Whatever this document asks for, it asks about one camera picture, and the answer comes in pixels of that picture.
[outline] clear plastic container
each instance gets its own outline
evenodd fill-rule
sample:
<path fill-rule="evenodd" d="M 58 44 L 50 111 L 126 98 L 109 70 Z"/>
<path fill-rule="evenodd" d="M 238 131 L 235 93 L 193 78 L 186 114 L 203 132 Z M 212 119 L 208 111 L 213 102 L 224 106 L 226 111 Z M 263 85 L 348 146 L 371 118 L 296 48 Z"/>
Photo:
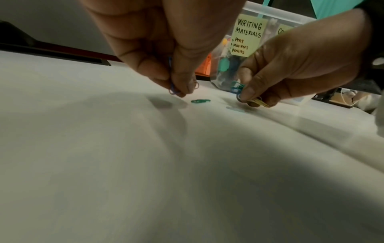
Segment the clear plastic container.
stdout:
<path fill-rule="evenodd" d="M 287 28 L 296 27 L 315 20 L 314 18 L 271 8 L 254 2 L 246 2 L 241 13 L 268 21 L 258 47 Z M 231 91 L 232 82 L 238 80 L 237 70 L 240 64 L 246 59 L 244 56 L 232 55 L 229 51 L 234 27 L 235 23 L 227 32 L 223 42 L 212 51 L 211 57 L 211 82 L 219 89 L 229 92 Z"/>

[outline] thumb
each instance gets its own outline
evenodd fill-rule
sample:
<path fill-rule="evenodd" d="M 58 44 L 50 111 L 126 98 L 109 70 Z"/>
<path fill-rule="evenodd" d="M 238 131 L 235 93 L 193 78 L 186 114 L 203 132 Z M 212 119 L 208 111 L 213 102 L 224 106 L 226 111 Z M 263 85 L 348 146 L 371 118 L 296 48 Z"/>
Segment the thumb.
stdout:
<path fill-rule="evenodd" d="M 171 80 L 178 90 L 184 94 L 192 94 L 195 90 L 195 70 L 208 56 L 208 52 L 194 54 L 177 45 L 172 57 Z"/>
<path fill-rule="evenodd" d="M 275 56 L 266 64 L 260 48 L 248 57 L 239 68 L 239 78 L 247 83 L 240 94 L 240 100 L 247 102 L 256 99 L 269 87 L 289 77 L 290 69 L 283 63 L 282 58 Z"/>

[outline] hand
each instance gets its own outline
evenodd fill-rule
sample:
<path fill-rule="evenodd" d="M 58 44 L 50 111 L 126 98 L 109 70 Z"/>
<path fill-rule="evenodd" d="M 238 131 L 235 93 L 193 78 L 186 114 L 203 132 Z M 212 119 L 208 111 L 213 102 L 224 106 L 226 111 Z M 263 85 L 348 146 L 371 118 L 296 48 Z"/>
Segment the hand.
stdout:
<path fill-rule="evenodd" d="M 195 88 L 194 71 L 222 41 L 245 0 L 81 0 L 116 55 L 170 89 Z M 172 70 L 168 57 L 172 56 Z"/>
<path fill-rule="evenodd" d="M 360 71 L 371 28 L 365 12 L 354 9 L 270 39 L 239 68 L 241 83 L 246 84 L 241 101 L 261 97 L 274 106 L 282 99 L 324 92 L 352 81 Z"/>

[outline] table surface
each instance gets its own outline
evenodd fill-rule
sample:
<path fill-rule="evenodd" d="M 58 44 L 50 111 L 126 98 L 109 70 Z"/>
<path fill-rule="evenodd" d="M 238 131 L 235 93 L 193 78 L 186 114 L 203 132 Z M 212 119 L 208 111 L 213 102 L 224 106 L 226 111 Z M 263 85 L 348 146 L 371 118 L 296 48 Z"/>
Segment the table surface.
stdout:
<path fill-rule="evenodd" d="M 383 242 L 374 118 L 0 52 L 1 242 Z M 194 99 L 209 103 L 192 104 Z"/>

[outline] label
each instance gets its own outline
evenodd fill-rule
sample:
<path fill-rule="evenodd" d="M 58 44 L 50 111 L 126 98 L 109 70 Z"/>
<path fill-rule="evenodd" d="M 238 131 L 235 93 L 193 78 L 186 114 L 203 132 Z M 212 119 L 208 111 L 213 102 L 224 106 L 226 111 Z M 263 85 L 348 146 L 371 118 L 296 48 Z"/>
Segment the label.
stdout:
<path fill-rule="evenodd" d="M 240 14 L 231 36 L 232 55 L 249 57 L 259 47 L 268 20 Z"/>
<path fill-rule="evenodd" d="M 293 29 L 293 27 L 285 25 L 285 24 L 281 24 L 279 26 L 279 28 L 277 29 L 277 33 L 276 34 L 284 33 L 284 32 L 286 32 L 286 31 L 288 31 L 290 29 Z"/>

